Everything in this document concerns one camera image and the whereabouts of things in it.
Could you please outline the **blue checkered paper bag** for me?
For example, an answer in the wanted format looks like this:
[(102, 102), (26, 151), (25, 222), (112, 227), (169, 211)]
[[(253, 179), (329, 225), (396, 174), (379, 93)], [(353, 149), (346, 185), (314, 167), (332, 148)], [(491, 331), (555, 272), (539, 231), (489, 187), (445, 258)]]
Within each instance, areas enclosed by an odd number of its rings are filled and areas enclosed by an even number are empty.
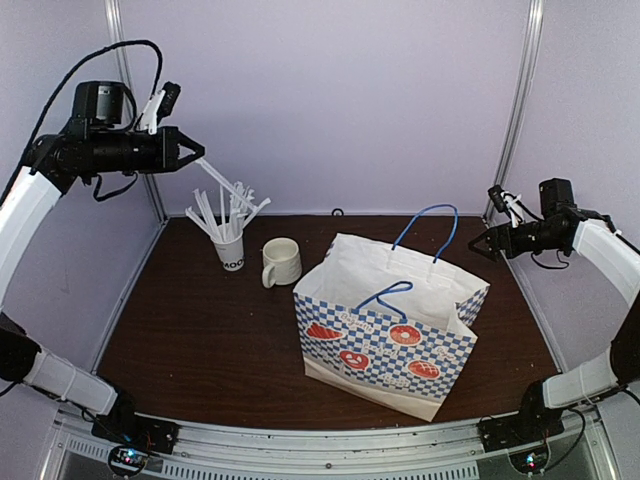
[(431, 421), (477, 342), (490, 285), (439, 254), (339, 233), (293, 290), (306, 376)]

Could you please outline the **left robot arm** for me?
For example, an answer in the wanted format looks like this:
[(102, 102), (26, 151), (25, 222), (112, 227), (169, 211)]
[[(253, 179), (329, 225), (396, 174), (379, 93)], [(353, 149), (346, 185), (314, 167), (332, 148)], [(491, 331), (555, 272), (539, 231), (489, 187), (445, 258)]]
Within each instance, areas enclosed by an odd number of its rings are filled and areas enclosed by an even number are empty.
[(69, 119), (28, 148), (1, 203), (2, 385), (104, 419), (123, 444), (143, 436), (143, 421), (96, 365), (159, 229), (143, 178), (205, 153), (167, 122), (179, 94), (166, 83), (128, 120), (126, 84), (79, 84)]

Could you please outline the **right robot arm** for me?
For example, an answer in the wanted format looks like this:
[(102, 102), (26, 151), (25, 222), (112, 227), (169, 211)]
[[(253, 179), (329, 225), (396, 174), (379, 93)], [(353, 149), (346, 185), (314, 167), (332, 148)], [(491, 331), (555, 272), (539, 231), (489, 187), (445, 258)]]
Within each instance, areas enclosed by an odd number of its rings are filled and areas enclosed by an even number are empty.
[(610, 216), (579, 207), (572, 184), (552, 178), (538, 186), (540, 212), (532, 213), (500, 185), (488, 195), (508, 222), (488, 228), (469, 249), (490, 260), (515, 259), (550, 251), (574, 256), (581, 280), (565, 274), (555, 284), (566, 294), (557, 301), (560, 317), (573, 333), (608, 333), (591, 340), (591, 358), (571, 370), (532, 383), (524, 393), (512, 430), (519, 440), (535, 440), (563, 411), (597, 402), (639, 379), (639, 250), (614, 226)]

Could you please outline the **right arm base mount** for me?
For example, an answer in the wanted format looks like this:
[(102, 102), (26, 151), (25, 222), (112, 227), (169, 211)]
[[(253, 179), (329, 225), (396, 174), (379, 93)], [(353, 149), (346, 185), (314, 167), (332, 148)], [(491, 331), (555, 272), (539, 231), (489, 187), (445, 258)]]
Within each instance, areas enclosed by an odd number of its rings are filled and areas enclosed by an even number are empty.
[(510, 466), (519, 474), (542, 474), (551, 464), (549, 440), (564, 432), (560, 419), (529, 424), (520, 414), (483, 417), (477, 424), (486, 453), (505, 450)]

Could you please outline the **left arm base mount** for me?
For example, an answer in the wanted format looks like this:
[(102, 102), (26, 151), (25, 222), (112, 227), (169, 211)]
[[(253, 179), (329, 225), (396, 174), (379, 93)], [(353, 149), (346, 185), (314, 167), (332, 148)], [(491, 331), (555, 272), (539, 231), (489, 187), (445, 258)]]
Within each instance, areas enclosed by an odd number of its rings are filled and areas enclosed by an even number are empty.
[(138, 414), (123, 422), (113, 416), (84, 416), (92, 424), (94, 437), (114, 443), (107, 454), (107, 466), (117, 477), (126, 479), (140, 474), (152, 458), (172, 454), (180, 429), (175, 422)]

